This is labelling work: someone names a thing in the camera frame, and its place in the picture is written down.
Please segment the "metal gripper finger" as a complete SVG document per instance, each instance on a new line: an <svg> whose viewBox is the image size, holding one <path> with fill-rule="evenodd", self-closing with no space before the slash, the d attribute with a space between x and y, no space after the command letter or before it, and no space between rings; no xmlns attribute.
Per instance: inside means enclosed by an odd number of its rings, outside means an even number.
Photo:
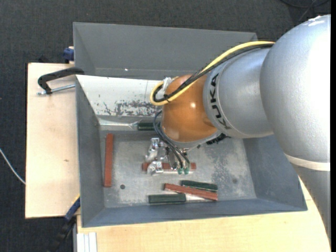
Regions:
<svg viewBox="0 0 336 252"><path fill-rule="evenodd" d="M147 167L146 173L151 176L162 174L163 173L162 162L161 161L151 162Z"/></svg>
<svg viewBox="0 0 336 252"><path fill-rule="evenodd" d="M145 162L155 161L158 158L159 151L160 151L160 139L152 138L147 154L145 155Z"/></svg>

